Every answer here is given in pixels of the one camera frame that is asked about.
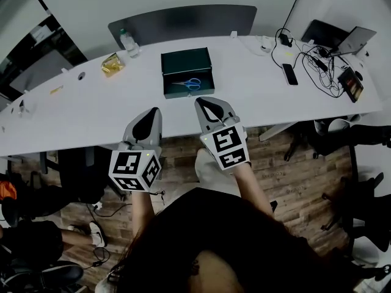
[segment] black pants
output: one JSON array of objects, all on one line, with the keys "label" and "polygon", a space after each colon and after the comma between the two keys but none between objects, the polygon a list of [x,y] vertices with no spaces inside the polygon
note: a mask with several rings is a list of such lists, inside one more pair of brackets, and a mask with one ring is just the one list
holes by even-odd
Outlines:
[{"label": "black pants", "polygon": [[53,222],[20,222],[17,228],[4,229],[0,243],[31,266],[47,266],[62,255],[61,230]]}]

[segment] dark green box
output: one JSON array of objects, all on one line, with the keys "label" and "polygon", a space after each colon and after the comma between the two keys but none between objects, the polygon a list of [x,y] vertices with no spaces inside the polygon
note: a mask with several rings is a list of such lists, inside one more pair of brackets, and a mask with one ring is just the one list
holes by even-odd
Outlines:
[{"label": "dark green box", "polygon": [[[166,99],[214,93],[212,63],[208,48],[162,53],[161,70],[163,92]],[[201,88],[199,90],[190,91],[184,85],[173,84],[173,82],[187,81],[191,78],[200,79]]]}]

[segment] sneaker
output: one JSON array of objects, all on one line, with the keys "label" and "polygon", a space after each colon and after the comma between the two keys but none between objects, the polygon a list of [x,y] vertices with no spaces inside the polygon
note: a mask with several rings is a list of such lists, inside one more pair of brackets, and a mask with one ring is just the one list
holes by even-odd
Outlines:
[{"label": "sneaker", "polygon": [[96,247],[105,247],[107,245],[106,236],[97,222],[90,222],[92,244]]},{"label": "sneaker", "polygon": [[87,231],[83,227],[76,226],[76,225],[69,225],[69,226],[67,226],[67,230],[74,231],[74,232],[77,232],[77,233],[80,233],[80,234],[84,234],[84,235],[88,234]]}]

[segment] yellow package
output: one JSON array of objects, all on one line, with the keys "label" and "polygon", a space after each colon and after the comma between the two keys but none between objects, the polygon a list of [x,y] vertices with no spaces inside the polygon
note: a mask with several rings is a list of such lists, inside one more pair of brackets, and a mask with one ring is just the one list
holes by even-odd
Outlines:
[{"label": "yellow package", "polygon": [[117,53],[114,53],[106,60],[104,60],[101,66],[106,77],[111,77],[112,75],[118,73],[124,67],[125,64],[121,62]]}]

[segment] orange bag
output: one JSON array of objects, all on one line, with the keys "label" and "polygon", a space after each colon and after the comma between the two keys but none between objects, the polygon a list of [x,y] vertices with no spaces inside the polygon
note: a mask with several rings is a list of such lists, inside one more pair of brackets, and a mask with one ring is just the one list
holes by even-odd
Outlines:
[{"label": "orange bag", "polygon": [[9,181],[0,181],[0,201],[7,197],[16,200],[16,188]]}]

